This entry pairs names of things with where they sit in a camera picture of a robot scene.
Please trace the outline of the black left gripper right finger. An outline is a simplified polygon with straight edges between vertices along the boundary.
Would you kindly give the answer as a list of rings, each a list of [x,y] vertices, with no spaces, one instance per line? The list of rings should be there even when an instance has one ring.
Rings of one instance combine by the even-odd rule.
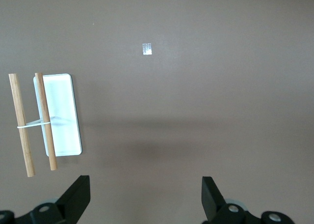
[[[205,224],[294,223],[290,217],[280,212],[265,211],[258,218],[239,204],[227,203],[212,177],[202,177],[201,201],[207,218]]]

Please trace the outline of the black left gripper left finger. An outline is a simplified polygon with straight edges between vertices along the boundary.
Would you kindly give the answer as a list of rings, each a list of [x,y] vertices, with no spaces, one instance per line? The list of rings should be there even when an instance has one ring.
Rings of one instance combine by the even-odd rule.
[[[76,224],[91,199],[90,176],[81,175],[56,202],[46,202],[27,214],[15,217],[10,210],[1,210],[2,224]]]

